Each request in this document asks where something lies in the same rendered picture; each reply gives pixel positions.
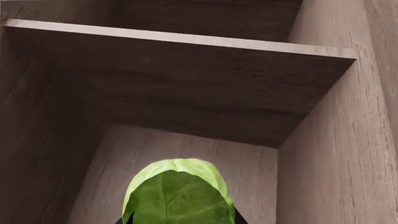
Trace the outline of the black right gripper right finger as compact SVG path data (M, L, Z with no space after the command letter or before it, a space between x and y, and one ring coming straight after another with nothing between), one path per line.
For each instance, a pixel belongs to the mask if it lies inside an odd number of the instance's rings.
M237 208L234 209L234 224L248 224L248 222L243 218L243 216L239 213Z

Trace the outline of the green brussel sprout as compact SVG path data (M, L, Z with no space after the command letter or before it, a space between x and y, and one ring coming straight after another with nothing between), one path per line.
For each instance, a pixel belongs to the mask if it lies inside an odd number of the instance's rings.
M133 177L121 218L124 224L234 224L234 202L210 162L166 159Z

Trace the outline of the brown wooden cabinet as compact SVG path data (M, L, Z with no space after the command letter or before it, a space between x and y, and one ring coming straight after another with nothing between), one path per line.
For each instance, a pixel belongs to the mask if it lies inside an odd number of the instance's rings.
M115 123L9 19L353 49L280 147ZM132 177L213 163L249 224L398 224L398 0L0 0L0 224L114 224Z

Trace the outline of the brown wooden cabinet shelf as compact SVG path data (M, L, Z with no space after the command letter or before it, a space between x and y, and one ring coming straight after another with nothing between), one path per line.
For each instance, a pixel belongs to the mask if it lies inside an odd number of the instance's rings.
M353 49L9 19L5 33L115 123L280 147Z

